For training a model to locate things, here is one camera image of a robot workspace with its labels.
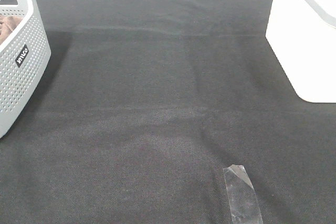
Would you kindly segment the brown terry towel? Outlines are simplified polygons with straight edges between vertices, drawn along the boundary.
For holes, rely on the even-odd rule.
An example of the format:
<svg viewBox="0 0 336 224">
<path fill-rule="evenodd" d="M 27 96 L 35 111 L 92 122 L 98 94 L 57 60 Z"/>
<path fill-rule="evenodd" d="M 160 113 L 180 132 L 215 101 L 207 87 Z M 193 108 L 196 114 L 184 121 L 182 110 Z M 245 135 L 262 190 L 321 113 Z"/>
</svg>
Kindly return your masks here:
<svg viewBox="0 0 336 224">
<path fill-rule="evenodd" d="M 15 30 L 19 23 L 23 20 L 18 16 L 1 16 L 0 18 L 0 44 L 2 44 L 6 38 Z"/>
</svg>

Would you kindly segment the black fabric table mat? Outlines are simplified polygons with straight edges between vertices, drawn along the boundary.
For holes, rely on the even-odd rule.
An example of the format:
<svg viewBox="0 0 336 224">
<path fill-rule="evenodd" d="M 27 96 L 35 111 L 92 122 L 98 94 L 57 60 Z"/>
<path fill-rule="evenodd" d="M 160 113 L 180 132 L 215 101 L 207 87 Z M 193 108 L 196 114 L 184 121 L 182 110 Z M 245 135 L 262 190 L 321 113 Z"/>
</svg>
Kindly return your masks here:
<svg viewBox="0 0 336 224">
<path fill-rule="evenodd" d="M 335 105 L 295 94 L 272 0 L 37 0 L 51 57 L 1 139 L 1 223 L 335 223 Z"/>
</svg>

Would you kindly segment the clear adhesive tape strip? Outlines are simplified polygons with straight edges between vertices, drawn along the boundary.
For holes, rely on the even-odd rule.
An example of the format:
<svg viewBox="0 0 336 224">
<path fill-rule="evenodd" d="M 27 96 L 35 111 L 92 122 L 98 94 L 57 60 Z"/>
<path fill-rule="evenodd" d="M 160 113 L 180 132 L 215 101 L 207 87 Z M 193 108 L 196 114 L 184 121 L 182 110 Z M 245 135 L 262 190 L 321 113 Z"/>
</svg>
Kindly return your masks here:
<svg viewBox="0 0 336 224">
<path fill-rule="evenodd" d="M 243 165 L 223 169 L 232 223 L 263 224 L 257 196 Z"/>
</svg>

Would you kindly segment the grey perforated laundry basket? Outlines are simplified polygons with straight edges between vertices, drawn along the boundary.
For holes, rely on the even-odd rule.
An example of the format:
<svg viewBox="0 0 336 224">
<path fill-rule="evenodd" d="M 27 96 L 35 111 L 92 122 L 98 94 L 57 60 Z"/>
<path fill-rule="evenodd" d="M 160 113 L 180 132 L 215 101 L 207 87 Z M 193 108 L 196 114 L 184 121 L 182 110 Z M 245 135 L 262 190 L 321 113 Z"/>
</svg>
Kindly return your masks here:
<svg viewBox="0 0 336 224">
<path fill-rule="evenodd" d="M 22 21 L 1 43 L 1 136 L 14 124 L 39 84 L 51 50 L 36 0 L 1 5 Z"/>
</svg>

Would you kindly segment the white plastic storage bin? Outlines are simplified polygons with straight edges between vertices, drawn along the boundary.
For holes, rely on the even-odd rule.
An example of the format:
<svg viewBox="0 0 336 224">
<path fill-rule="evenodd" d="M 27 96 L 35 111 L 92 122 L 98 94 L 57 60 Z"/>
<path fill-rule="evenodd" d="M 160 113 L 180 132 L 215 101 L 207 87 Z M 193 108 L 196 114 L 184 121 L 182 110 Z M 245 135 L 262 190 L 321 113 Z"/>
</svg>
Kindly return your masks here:
<svg viewBox="0 0 336 224">
<path fill-rule="evenodd" d="M 335 103 L 335 0 L 272 0 L 266 38 L 298 97 Z"/>
</svg>

